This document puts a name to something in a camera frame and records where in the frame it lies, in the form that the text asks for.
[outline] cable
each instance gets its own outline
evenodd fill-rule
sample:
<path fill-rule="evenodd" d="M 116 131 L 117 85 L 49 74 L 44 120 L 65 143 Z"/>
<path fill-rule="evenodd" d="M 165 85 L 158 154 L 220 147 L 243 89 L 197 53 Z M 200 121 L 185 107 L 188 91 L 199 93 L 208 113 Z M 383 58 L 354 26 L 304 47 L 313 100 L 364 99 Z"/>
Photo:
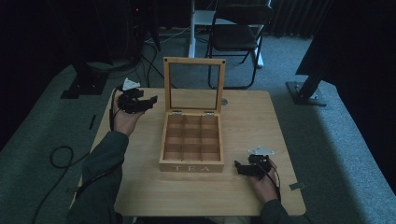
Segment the cable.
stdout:
<path fill-rule="evenodd" d="M 155 71 L 157 71 L 157 73 L 158 73 L 162 78 L 165 78 L 165 77 L 163 76 L 163 74 L 162 74 L 162 73 L 157 69 L 157 67 L 154 66 L 154 64 L 153 64 L 154 59 L 157 57 L 157 49 L 156 49 L 154 46 L 152 46 L 152 45 L 150 45 L 150 44 L 148 44 L 148 43 L 145 43 L 145 44 L 148 45 L 148 46 L 150 46 L 150 47 L 152 47 L 152 48 L 155 50 L 155 51 L 154 51 L 154 57 L 153 57 L 153 59 L 152 59 L 151 61 L 149 61 L 149 59 L 147 59 L 144 55 L 142 55 L 142 58 L 143 58 L 144 60 L 146 60 L 146 62 L 149 63 L 149 67 L 153 67 L 153 68 L 155 69 Z M 148 79 L 148 84 L 149 84 L 149 70 L 148 70 L 147 79 Z M 172 86 L 173 88 L 177 89 L 177 87 L 176 87 L 175 85 L 173 85 L 172 83 L 171 83 L 171 86 Z"/>
<path fill-rule="evenodd" d="M 58 165 L 54 162 L 53 160 L 53 155 L 58 152 L 58 150 L 65 148 L 68 149 L 70 151 L 70 158 L 67 162 L 67 165 Z M 83 155 L 80 159 L 78 159 L 77 161 L 73 162 L 74 159 L 74 150 L 71 147 L 68 146 L 60 146 L 60 147 L 56 147 L 55 149 L 53 149 L 49 155 L 49 161 L 50 164 L 57 168 L 57 169 L 64 169 L 64 172 L 62 173 L 62 175 L 59 177 L 59 179 L 56 181 L 56 183 L 53 185 L 53 187 L 47 192 L 47 194 L 44 196 L 44 198 L 41 200 L 40 204 L 38 205 L 37 209 L 35 210 L 35 215 L 32 219 L 32 223 L 35 224 L 37 217 L 38 217 L 38 213 L 41 210 L 41 207 L 43 206 L 44 202 L 48 199 L 48 197 L 50 196 L 50 194 L 56 189 L 56 187 L 59 185 L 59 183 L 61 182 L 61 180 L 64 178 L 64 176 L 66 175 L 68 169 L 72 166 L 74 166 L 75 164 L 79 163 L 80 161 L 82 161 L 84 158 L 86 158 L 88 155 L 90 155 L 90 152 L 86 153 L 85 155 Z"/>
<path fill-rule="evenodd" d="M 306 218 L 306 220 L 307 220 L 310 224 L 315 224 L 315 222 L 313 222 L 313 221 L 311 220 L 311 218 L 309 218 L 309 216 L 308 216 L 306 213 L 304 213 L 304 217 Z"/>

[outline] metal stand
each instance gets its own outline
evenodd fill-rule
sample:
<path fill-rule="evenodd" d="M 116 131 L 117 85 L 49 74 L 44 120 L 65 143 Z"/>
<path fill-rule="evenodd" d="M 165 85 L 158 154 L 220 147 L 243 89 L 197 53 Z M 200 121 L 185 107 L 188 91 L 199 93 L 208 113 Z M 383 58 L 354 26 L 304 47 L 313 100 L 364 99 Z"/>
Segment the metal stand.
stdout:
<path fill-rule="evenodd" d="M 296 105 L 327 105 L 318 89 L 308 96 L 304 95 L 304 85 L 304 82 L 286 82 L 286 86 L 288 87 L 293 102 Z"/>

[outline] wooden tea box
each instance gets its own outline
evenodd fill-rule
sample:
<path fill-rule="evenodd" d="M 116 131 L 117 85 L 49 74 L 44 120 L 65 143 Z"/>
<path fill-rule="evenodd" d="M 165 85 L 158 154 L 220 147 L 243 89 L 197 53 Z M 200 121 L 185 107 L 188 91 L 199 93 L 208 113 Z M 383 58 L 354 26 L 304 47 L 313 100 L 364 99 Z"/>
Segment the wooden tea box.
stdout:
<path fill-rule="evenodd" d="M 217 71 L 216 90 L 172 88 L 175 66 L 205 67 Z M 221 95 L 225 60 L 164 57 L 165 122 L 160 157 L 163 172 L 220 173 L 224 166 L 221 135 Z"/>

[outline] hand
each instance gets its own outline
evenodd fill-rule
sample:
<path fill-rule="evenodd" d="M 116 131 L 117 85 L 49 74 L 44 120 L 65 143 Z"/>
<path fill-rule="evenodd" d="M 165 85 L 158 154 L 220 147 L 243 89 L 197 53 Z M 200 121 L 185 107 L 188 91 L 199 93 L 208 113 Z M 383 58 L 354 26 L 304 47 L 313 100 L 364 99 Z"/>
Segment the hand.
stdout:
<path fill-rule="evenodd" d="M 119 97 L 113 103 L 113 116 L 114 116 L 114 131 L 125 133 L 128 137 L 134 131 L 137 121 L 145 111 L 135 114 L 128 114 L 119 109 Z"/>
<path fill-rule="evenodd" d="M 276 165 L 274 164 L 273 161 L 271 161 L 271 159 L 269 161 L 274 168 L 271 168 L 271 171 L 268 172 L 268 175 L 271 176 L 271 178 L 276 183 L 276 177 L 275 177 Z M 270 178 L 268 178 L 267 175 L 261 180 L 258 179 L 256 176 L 248 176 L 247 178 L 251 186 L 254 188 L 254 191 L 256 192 L 260 201 L 262 201 L 263 203 L 267 203 L 273 199 L 278 200 L 276 194 L 276 186 L 274 186 L 273 182 L 270 180 Z"/>

